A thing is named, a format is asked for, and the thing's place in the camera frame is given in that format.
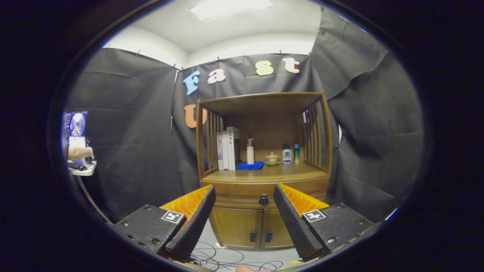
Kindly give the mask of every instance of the blue cloth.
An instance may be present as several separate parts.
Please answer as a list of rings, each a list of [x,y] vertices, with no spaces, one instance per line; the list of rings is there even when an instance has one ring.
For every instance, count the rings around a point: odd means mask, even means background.
[[[245,162],[243,164],[237,165],[236,169],[240,169],[240,170],[257,170],[257,169],[261,169],[263,166],[264,166],[264,162],[263,161],[254,162],[253,165],[248,165],[247,162]]]

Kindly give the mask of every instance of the cabinet handle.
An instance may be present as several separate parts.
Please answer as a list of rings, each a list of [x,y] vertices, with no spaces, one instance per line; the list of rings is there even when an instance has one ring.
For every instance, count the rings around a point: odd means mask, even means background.
[[[269,198],[267,197],[267,194],[261,194],[260,195],[259,204],[260,205],[267,205],[267,204],[269,204]]]
[[[272,239],[272,231],[269,230],[266,232],[266,243],[271,242],[271,239]]]
[[[257,234],[257,232],[255,230],[250,232],[250,242],[256,241],[256,234]]]

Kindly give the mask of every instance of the shelf top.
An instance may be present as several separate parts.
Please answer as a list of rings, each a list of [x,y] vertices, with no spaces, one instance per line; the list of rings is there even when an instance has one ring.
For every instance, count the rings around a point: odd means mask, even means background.
[[[221,116],[263,113],[303,113],[322,98],[321,92],[271,92],[200,101],[202,108]]]
[[[316,167],[300,162],[279,164],[277,166],[264,165],[259,170],[217,170],[202,178],[203,181],[213,182],[285,182],[327,177],[328,175]]]

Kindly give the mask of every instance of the white ceiling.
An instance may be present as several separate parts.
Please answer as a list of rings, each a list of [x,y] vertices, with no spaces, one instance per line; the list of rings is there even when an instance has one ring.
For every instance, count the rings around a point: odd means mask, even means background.
[[[245,10],[202,21],[190,8],[205,0],[175,0],[133,26],[173,42],[187,53],[225,40],[264,33],[314,34],[319,5],[307,0],[271,0],[271,8]]]

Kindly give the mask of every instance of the floor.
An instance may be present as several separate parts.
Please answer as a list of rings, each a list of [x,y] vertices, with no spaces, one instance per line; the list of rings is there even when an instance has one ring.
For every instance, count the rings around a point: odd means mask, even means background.
[[[303,264],[294,248],[271,251],[221,248],[208,221],[192,252],[192,258],[198,260],[203,267],[218,272],[235,271],[240,265],[256,271],[281,272]]]

